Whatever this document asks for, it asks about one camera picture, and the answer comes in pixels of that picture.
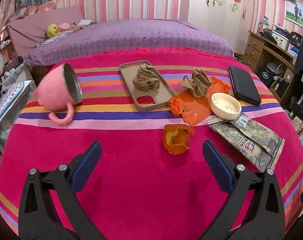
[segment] wooden desk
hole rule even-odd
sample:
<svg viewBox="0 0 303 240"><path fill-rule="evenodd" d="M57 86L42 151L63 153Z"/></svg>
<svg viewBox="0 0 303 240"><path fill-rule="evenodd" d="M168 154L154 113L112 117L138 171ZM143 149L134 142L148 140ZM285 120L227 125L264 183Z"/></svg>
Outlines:
<svg viewBox="0 0 303 240"><path fill-rule="evenodd" d="M283 77L289 85L281 98L275 91L276 82L271 85L269 90L280 104L286 105L290 99L296 79L294 74L295 66L292 64L293 56L271 41L250 32L243 64L247 65L255 74L258 74L260 67L266 66L267 63L271 62L275 62L278 65L282 64Z"/></svg>

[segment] orange plastic wrapper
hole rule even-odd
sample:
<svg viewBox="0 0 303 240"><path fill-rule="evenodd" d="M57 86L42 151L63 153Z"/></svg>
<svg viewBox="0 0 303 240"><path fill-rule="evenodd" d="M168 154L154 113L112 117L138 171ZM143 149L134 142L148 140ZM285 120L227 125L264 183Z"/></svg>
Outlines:
<svg viewBox="0 0 303 240"><path fill-rule="evenodd" d="M220 79L211 77L212 85L208 89L207 95L201 98L194 98L189 90L184 90L169 100L170 112L180 115L185 122L194 127L205 120L211 113L210 102L214 93L229 93L229 86Z"/></svg>
<svg viewBox="0 0 303 240"><path fill-rule="evenodd" d="M189 133L194 129L185 124L167 124L163 133L163 145L172 155L186 152L189 147Z"/></svg>

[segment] pink curtain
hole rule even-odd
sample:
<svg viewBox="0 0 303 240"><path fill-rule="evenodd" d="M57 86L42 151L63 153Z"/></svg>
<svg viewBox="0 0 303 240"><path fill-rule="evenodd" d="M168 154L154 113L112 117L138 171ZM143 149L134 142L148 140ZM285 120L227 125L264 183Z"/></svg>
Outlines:
<svg viewBox="0 0 303 240"><path fill-rule="evenodd" d="M15 9L15 0L2 0L0 2L0 39L4 41L8 37L6 27L9 22L23 18L37 12L56 8L57 0L52 0L38 6L24 6Z"/></svg>

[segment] polka dot fabric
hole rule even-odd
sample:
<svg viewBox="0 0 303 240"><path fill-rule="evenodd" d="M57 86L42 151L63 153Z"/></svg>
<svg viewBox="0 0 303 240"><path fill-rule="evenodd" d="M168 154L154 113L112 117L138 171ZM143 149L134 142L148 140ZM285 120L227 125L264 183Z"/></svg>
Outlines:
<svg viewBox="0 0 303 240"><path fill-rule="evenodd" d="M60 61L109 50L141 47L185 47L233 57L229 43L187 22L137 19L93 24L58 41L32 49L25 56L29 66Z"/></svg>

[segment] white bowl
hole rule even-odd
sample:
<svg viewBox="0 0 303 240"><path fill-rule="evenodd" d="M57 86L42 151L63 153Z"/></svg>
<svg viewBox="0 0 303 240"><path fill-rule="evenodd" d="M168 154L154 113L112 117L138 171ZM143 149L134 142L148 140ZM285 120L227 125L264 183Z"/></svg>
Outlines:
<svg viewBox="0 0 303 240"><path fill-rule="evenodd" d="M210 108L221 119L234 120L241 112L240 103L232 96L225 93L212 95Z"/></svg>

